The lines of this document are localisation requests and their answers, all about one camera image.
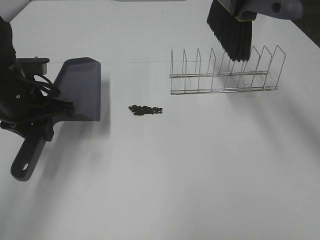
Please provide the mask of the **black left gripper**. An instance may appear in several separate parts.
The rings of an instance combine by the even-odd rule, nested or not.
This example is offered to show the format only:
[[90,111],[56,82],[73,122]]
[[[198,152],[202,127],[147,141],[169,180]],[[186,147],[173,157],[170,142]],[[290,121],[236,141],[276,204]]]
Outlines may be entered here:
[[61,90],[45,75],[26,75],[19,62],[0,64],[0,127],[26,138],[37,129],[53,136],[54,117],[72,117],[75,106],[60,100]]

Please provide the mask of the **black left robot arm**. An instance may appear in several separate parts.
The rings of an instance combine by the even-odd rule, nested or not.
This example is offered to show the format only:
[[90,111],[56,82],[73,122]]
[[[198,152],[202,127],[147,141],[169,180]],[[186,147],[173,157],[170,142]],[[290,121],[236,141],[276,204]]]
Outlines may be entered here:
[[0,127],[25,138],[31,129],[42,128],[53,117],[72,117],[72,102],[59,100],[61,91],[44,75],[25,72],[16,57],[13,31],[0,20]]

